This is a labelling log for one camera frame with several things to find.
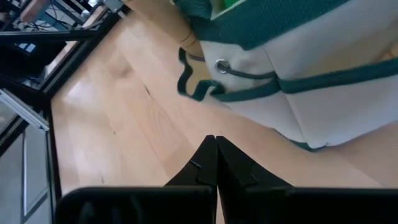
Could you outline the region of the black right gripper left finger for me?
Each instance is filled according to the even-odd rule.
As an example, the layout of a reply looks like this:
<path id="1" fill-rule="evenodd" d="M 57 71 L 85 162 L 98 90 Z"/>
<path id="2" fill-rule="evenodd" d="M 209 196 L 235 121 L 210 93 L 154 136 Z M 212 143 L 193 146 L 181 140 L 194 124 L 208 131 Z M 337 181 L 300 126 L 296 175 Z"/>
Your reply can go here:
<path id="1" fill-rule="evenodd" d="M 55 222 L 215 223 L 217 142 L 206 136 L 197 151 L 161 187 L 83 187 L 63 196 Z"/>

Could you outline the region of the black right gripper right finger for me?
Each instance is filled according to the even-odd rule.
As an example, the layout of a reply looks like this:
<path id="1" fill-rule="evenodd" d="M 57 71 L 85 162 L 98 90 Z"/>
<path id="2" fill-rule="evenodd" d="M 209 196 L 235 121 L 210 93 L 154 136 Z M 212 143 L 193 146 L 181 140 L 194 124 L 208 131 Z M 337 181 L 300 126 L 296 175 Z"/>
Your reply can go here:
<path id="1" fill-rule="evenodd" d="M 226 223 L 397 223 L 396 189 L 294 187 L 231 141 L 216 140 Z"/>

